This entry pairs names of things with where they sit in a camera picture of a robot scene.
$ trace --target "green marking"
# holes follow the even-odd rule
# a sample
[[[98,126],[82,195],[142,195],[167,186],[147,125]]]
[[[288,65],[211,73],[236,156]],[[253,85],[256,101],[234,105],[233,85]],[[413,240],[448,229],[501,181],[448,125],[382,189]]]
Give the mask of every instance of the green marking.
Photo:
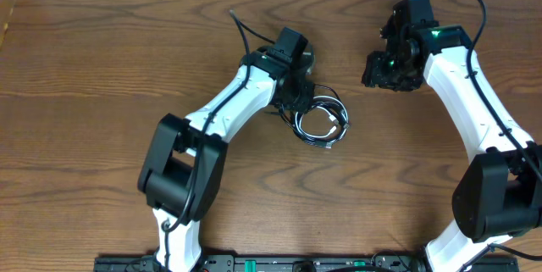
[[[354,266],[355,266],[355,267],[360,267],[360,266],[364,266],[364,265],[366,265],[366,264],[365,264],[365,262],[363,262],[363,261],[356,261],[356,262],[354,262]]]
[[[245,260],[245,272],[256,272],[256,260]]]

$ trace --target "wooden tabletop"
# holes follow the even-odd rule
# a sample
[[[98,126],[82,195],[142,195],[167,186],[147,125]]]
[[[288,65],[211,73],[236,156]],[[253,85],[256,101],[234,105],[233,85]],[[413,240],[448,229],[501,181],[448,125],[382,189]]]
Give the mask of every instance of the wooden tabletop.
[[[452,220],[451,194],[468,166],[462,140],[428,86],[394,93],[360,83],[398,1],[18,0],[0,52],[0,270],[88,271],[96,256],[157,247],[137,177],[158,121],[200,108],[235,75],[244,52],[231,8],[266,36],[289,26],[312,42],[312,78],[341,95],[351,129],[324,150],[256,114],[230,144],[201,244],[370,254],[434,239]],[[484,73],[541,140],[542,0],[485,2]],[[473,0],[432,4],[443,25],[473,36]],[[540,233],[508,246],[542,253]]]

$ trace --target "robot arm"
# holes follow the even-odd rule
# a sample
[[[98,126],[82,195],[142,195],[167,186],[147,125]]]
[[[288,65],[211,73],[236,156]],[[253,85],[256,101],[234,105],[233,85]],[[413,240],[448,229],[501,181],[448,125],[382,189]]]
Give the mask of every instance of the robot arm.
[[[424,81],[450,113],[467,150],[470,166],[452,198],[454,220],[425,248],[412,271],[457,272],[468,269],[488,250],[540,225],[542,184],[518,149],[502,133],[470,78],[475,77],[513,138],[540,165],[540,149],[505,110],[476,58],[467,70],[473,44],[459,25],[440,26],[429,0],[403,0],[381,30],[386,52],[368,56],[365,86],[413,91]],[[509,172],[517,179],[508,180]]]
[[[168,114],[158,124],[138,189],[146,194],[158,222],[156,259],[162,266],[190,271],[201,256],[199,221],[218,193],[228,143],[239,129],[269,104],[299,113],[310,108],[314,84],[305,75],[314,57],[303,52],[306,46],[305,37],[284,28],[273,47],[241,60],[250,62],[250,69],[243,64],[210,103],[184,119]],[[195,156],[195,165],[183,163],[173,152]]]

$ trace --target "wooden table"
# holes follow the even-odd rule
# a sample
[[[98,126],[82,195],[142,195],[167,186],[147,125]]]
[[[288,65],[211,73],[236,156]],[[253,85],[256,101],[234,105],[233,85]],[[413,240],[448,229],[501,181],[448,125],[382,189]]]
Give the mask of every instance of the wooden table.
[[[200,108],[233,78],[243,46],[230,8],[264,35],[302,32],[318,59],[313,79],[343,97],[352,128],[323,150],[278,117],[255,115],[230,144],[201,244],[361,254],[434,239],[452,219],[451,194],[468,165],[462,140],[428,86],[394,93],[360,84],[398,1],[18,0],[0,52],[0,270],[90,270],[98,255],[156,248],[136,180],[162,116]],[[485,2],[484,73],[540,140],[542,0]],[[443,25],[473,36],[473,0],[432,3]],[[508,245],[542,253],[541,242],[532,230]]]

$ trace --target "white arm segment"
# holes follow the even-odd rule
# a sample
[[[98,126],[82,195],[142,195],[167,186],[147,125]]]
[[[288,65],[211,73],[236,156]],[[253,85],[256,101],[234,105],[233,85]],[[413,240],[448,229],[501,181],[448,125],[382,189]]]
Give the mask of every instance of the white arm segment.
[[[186,116],[190,126],[202,130],[209,112],[233,92],[246,76],[246,66],[239,68],[237,75],[210,103],[192,114]],[[206,134],[217,134],[224,142],[230,142],[235,133],[261,108],[269,105],[274,95],[276,80],[269,77],[269,73],[251,66],[249,81],[234,97],[232,97],[215,115],[213,122],[207,128]],[[196,155],[194,149],[186,151],[191,156]],[[175,223],[177,218],[163,211],[153,209],[158,222],[160,248],[157,253],[158,262],[165,265],[165,240],[161,224],[167,219],[169,224]],[[200,222],[191,221],[188,225],[179,225],[169,233],[169,269],[174,272],[188,272],[196,265],[202,254],[198,237]]]
[[[470,81],[467,72],[467,49],[451,47],[442,53],[430,55],[425,65],[423,77],[439,95],[448,113],[461,134],[467,150],[469,163],[474,156],[485,153],[489,147],[500,151],[516,149],[505,137],[500,136],[501,129],[485,107]],[[499,117],[509,128],[512,135],[524,147],[533,139],[522,130],[506,111],[499,98],[485,79],[480,69],[476,52],[472,57],[473,70],[477,71],[476,80]],[[508,235],[491,237],[485,242],[473,243],[459,230],[453,220],[440,236],[425,248],[433,272],[457,272],[472,258],[481,253],[490,243],[503,243],[512,237]]]

